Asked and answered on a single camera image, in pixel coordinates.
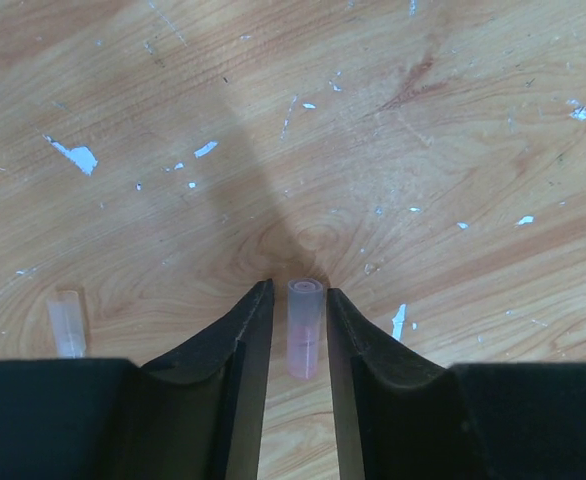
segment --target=wooden surface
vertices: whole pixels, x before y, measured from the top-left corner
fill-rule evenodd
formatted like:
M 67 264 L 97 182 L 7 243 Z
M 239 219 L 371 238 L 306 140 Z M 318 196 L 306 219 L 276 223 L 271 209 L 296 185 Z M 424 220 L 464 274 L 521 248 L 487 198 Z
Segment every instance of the wooden surface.
M 55 289 L 142 363 L 313 275 L 443 365 L 586 360 L 586 2 L 454 3 L 0 0 L 0 358 Z M 282 301 L 260 477 L 337 478 Z

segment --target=dark stain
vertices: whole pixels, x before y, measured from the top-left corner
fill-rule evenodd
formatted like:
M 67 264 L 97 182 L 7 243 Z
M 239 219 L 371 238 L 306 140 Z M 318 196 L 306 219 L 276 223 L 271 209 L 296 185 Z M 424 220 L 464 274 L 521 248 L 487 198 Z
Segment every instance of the dark stain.
M 446 85 L 446 81 L 436 82 L 432 84 L 424 84 L 424 77 L 431 71 L 435 63 L 432 54 L 427 54 L 420 63 L 413 65 L 406 75 L 406 79 L 400 85 L 398 93 L 384 105 L 382 105 L 378 112 L 385 110 L 394 110 L 400 108 L 402 105 L 415 100 L 418 97 L 423 97 L 433 93 Z

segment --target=small cylinder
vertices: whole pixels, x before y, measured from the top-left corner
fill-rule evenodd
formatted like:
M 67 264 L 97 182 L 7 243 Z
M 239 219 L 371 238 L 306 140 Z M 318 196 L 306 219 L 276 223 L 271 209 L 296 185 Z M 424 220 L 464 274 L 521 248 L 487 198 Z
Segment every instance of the small cylinder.
M 55 292 L 46 300 L 57 353 L 64 358 L 81 358 L 86 352 L 82 307 L 77 292 Z
M 291 280 L 286 360 L 289 373 L 308 380 L 317 373 L 324 286 L 312 278 Z

